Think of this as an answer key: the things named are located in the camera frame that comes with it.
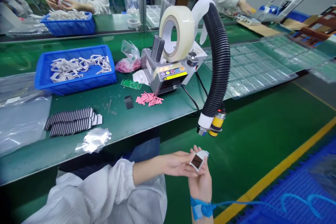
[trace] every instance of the flexible gooseneck hose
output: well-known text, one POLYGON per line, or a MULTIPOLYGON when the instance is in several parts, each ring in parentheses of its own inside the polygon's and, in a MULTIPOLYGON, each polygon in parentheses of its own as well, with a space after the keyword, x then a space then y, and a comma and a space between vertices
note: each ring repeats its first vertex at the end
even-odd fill
POLYGON ((205 135, 219 109, 229 82, 230 45, 224 25, 217 9, 210 3, 209 11, 203 17, 209 35, 212 51, 212 81, 209 96, 198 121, 198 133, 205 135))

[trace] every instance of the cardboard sheet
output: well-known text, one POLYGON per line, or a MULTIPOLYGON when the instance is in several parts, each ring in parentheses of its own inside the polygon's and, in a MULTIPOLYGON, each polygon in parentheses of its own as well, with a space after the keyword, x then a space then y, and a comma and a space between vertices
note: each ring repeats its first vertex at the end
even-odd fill
POLYGON ((255 32, 255 33, 258 33, 260 34, 261 36, 264 36, 264 37, 268 37, 268 36, 273 36, 273 35, 277 35, 277 34, 280 34, 281 32, 279 31, 276 31, 272 28, 269 28, 265 25, 258 25, 258 26, 251 26, 251 25, 248 25, 247 23, 245 22, 242 22, 242 21, 237 21, 238 24, 241 24, 242 26, 245 26, 247 29, 255 32))

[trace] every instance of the blue plastic crate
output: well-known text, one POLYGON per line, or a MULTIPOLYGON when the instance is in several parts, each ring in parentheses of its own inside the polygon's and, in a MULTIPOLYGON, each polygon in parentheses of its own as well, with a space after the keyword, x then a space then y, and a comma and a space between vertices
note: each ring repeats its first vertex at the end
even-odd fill
POLYGON ((84 20, 48 20, 48 14, 40 22, 56 37, 94 34, 96 23, 92 13, 85 12, 85 14, 89 16, 84 20))
POLYGON ((38 60, 35 75, 36 89, 48 90, 51 93, 62 96, 113 84, 116 82, 117 77, 114 70, 114 62, 111 51, 107 45, 97 45, 70 50, 45 52, 41 54, 38 60), (82 78, 66 80, 59 83, 53 83, 50 79, 50 77, 54 74, 54 72, 50 70, 50 64, 53 62, 53 60, 59 58, 71 60, 73 58, 79 57, 89 59, 93 54, 107 56, 109 58, 112 71, 96 75, 96 73, 99 72, 102 68, 98 65, 92 65, 87 72, 81 72, 81 74, 84 75, 82 78))
MULTIPOLYGON (((305 162, 299 163, 296 170, 291 170, 288 177, 279 179, 267 194, 261 197, 260 201, 266 202, 277 209, 281 209, 281 198, 285 193, 292 193, 303 199, 311 194, 318 194, 335 200, 324 188, 313 178, 309 170, 320 163, 328 154, 336 153, 336 138, 327 146, 322 148, 315 155, 310 155, 305 162)), ((287 213, 274 210, 268 206, 258 205, 253 209, 245 208, 245 214, 238 216, 236 224, 329 224, 336 223, 336 207, 331 203, 316 198, 313 201, 314 208, 321 214, 317 218, 303 202, 295 198, 286 198, 287 213)))

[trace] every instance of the black cylinder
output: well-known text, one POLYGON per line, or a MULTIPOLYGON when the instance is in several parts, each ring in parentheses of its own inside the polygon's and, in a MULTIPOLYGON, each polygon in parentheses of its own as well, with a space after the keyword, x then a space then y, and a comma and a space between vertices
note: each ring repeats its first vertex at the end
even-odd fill
POLYGON ((203 17, 209 35, 212 51, 212 80, 209 96, 202 113, 214 117, 219 109, 229 82, 230 75, 230 45, 223 22, 213 3, 203 17))

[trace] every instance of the hand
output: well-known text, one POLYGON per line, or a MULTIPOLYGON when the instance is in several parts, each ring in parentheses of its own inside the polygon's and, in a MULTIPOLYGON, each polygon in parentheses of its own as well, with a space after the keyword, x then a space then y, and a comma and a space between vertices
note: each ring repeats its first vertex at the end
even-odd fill
POLYGON ((63 0, 63 2, 68 3, 68 4, 61 3, 62 9, 66 11, 72 11, 73 9, 81 11, 83 9, 83 5, 77 1, 63 0))
POLYGON ((256 10, 252 8, 245 0, 239 0, 238 6, 241 9, 241 11, 246 13, 247 15, 256 13, 256 10))
MULTIPOLYGON (((197 153, 201 150, 200 147, 197 148, 194 145, 194 149, 190 149, 190 153, 197 153)), ((208 168, 208 157, 204 158, 201 169, 203 169, 201 175, 188 178, 190 196, 194 199, 210 203, 212 199, 212 179, 208 168)))
POLYGON ((47 2, 47 4, 50 6, 50 8, 54 9, 54 10, 59 10, 62 9, 59 5, 58 5, 58 0, 45 0, 47 2))
POLYGON ((189 165, 194 156, 194 152, 187 153, 183 151, 161 156, 164 162, 163 173, 171 176, 185 177, 197 177, 198 174, 203 174, 204 169, 201 169, 197 174, 195 168, 189 165))

